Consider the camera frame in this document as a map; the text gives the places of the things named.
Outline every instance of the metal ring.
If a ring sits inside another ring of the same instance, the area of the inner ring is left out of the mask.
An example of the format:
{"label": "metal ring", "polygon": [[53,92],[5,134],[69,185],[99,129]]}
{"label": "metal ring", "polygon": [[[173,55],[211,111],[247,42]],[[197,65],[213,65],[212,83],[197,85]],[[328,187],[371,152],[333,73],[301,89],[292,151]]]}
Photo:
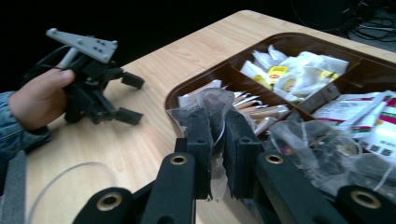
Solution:
{"label": "metal ring", "polygon": [[[350,195],[351,195],[353,201],[355,201],[355,203],[358,203],[362,206],[372,208],[372,209],[381,207],[381,202],[373,194],[371,194],[369,192],[362,191],[362,190],[353,190],[352,192],[350,192]],[[370,202],[363,200],[362,198],[360,198],[360,196],[367,197],[368,199],[370,199]]]}
{"label": "metal ring", "polygon": [[181,165],[187,162],[187,157],[176,155],[171,159],[172,164]]}
{"label": "metal ring", "polygon": [[275,154],[266,155],[265,159],[273,164],[280,164],[283,162],[283,158],[281,158]]}
{"label": "metal ring", "polygon": [[[110,198],[113,198],[114,202],[106,203],[106,199],[110,199]],[[122,196],[118,192],[109,192],[99,199],[98,203],[96,204],[96,207],[100,211],[105,212],[105,211],[110,211],[115,207],[119,206],[121,202],[122,202]]]}

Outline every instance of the denim sleeve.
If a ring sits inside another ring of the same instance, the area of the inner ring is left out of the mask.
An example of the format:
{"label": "denim sleeve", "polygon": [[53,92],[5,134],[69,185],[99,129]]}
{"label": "denim sleeve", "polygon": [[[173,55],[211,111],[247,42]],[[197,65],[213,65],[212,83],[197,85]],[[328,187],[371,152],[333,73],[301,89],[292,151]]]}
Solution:
{"label": "denim sleeve", "polygon": [[0,164],[13,159],[20,150],[50,141],[47,127],[27,132],[12,116],[8,108],[8,98],[12,93],[14,91],[0,93]]}

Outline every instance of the human hand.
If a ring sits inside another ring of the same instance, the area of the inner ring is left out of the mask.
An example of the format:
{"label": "human hand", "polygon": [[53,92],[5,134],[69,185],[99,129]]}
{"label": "human hand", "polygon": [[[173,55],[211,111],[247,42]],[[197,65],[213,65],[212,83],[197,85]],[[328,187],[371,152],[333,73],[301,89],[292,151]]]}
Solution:
{"label": "human hand", "polygon": [[12,115],[26,131],[46,126],[64,113],[67,95],[63,87],[74,79],[73,71],[59,69],[35,77],[9,97]]}

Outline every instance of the wooden table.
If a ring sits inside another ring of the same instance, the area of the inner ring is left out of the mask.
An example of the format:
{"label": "wooden table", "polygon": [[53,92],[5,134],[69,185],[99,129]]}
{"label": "wooden table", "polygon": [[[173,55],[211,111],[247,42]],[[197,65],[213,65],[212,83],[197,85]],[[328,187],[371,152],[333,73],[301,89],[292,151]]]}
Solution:
{"label": "wooden table", "polygon": [[[116,186],[136,192],[147,185],[155,179],[162,159],[174,151],[177,138],[164,110],[166,95],[180,82],[284,32],[313,35],[396,62],[396,53],[390,51],[253,11],[236,12],[123,66],[146,80],[143,88],[135,90],[114,80],[105,96],[115,107],[143,113],[138,125],[118,121],[94,125],[88,119],[67,124],[63,118],[52,122],[53,141],[27,156],[26,219],[70,223],[100,189]],[[196,222],[256,223],[244,205],[229,197],[219,203],[198,201]]]}

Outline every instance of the dark background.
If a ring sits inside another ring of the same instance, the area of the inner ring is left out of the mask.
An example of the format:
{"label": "dark background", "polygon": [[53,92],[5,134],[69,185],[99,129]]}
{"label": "dark background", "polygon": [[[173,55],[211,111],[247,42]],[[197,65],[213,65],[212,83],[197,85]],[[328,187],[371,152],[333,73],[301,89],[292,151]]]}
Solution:
{"label": "dark background", "polygon": [[[184,35],[250,9],[286,21],[333,32],[356,13],[361,0],[172,0],[172,1],[7,1],[1,6],[0,92],[15,91],[23,73],[62,44],[49,28],[117,40],[113,60],[123,66]],[[382,0],[365,0],[370,14]],[[348,14],[342,13],[352,8]]]}

